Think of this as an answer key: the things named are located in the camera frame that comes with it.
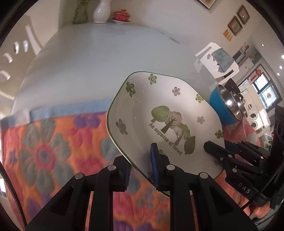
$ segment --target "wall decoration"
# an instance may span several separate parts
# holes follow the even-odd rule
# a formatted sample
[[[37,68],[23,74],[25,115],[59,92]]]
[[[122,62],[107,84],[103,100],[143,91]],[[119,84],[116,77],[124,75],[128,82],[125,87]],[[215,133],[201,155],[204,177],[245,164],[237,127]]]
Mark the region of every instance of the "wall decoration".
[[[198,0],[203,6],[210,10],[217,0]]]
[[[90,0],[77,0],[77,8],[74,13],[73,24],[86,23],[88,21],[88,4]]]
[[[240,20],[242,21],[242,23],[245,25],[247,23],[247,21],[250,19],[250,16],[245,8],[244,5],[241,6],[241,8],[239,9],[239,11],[237,12],[237,15],[239,16]]]
[[[256,78],[256,77],[260,77],[262,75],[262,71],[261,70],[256,70],[255,71],[255,75],[250,79],[251,82],[253,82],[253,80]]]
[[[237,35],[243,28],[242,24],[240,23],[240,21],[236,16],[233,17],[232,21],[230,21],[228,27],[230,28],[230,30],[233,32],[234,35]]]
[[[229,40],[231,41],[233,36],[231,35],[231,33],[229,32],[228,29],[226,29],[224,32],[223,32],[223,35]]]

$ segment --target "picture frame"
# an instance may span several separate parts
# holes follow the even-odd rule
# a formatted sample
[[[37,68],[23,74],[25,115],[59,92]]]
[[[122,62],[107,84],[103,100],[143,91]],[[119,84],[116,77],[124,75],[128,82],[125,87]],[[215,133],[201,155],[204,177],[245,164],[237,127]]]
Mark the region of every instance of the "picture frame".
[[[238,10],[237,15],[239,16],[242,23],[245,25],[248,20],[250,19],[250,16],[245,8],[244,5],[241,6],[241,8]]]
[[[242,24],[238,20],[237,16],[233,17],[233,19],[228,24],[228,27],[233,32],[233,34],[236,36],[243,28]]]
[[[199,1],[206,9],[210,10],[217,0],[197,0],[197,1]]]

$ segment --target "cabinet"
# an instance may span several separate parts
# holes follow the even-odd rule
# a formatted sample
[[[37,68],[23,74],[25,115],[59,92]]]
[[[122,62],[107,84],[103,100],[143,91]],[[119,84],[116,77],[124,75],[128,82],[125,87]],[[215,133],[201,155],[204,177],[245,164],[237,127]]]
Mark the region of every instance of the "cabinet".
[[[247,58],[242,65],[239,66],[239,73],[237,73],[232,79],[235,83],[238,83],[250,69],[254,66],[253,62]]]

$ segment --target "plate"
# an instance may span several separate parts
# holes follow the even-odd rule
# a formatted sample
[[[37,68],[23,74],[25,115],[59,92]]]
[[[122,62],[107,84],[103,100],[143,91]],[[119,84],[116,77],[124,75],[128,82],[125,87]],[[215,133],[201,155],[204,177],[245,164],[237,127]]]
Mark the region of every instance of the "plate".
[[[126,159],[152,183],[150,145],[185,172],[216,178],[223,168],[206,153],[212,141],[224,145],[214,109],[185,81],[135,72],[123,83],[106,117],[108,133]]]
[[[117,21],[117,20],[114,20],[113,18],[111,20],[114,21],[117,24],[125,24],[125,23],[129,23],[130,22],[130,21],[128,21],[128,22]]]

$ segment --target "towel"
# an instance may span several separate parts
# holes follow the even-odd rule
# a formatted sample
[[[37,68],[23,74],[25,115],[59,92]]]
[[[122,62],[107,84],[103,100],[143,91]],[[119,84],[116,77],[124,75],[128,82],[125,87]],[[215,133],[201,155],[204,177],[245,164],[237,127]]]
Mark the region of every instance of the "towel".
[[[211,55],[220,66],[218,71],[221,73],[226,72],[234,62],[234,59],[223,48],[213,51]]]

